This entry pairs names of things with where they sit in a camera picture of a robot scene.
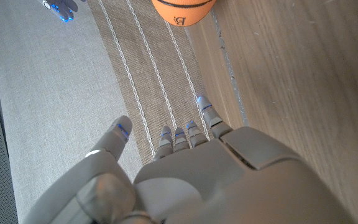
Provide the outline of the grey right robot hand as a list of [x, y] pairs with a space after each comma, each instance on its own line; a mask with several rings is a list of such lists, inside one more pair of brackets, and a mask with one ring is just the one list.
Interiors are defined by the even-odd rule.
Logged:
[[78, 11], [78, 5], [74, 0], [39, 0], [39, 2], [63, 22], [72, 21], [74, 13]]

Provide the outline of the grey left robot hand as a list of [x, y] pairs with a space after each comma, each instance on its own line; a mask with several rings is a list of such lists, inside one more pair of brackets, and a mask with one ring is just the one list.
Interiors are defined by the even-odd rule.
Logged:
[[205, 96], [213, 134], [163, 127], [151, 163], [130, 180], [118, 163], [132, 129], [116, 119], [92, 150], [38, 199], [26, 223], [353, 223], [292, 149], [250, 127], [232, 129]]

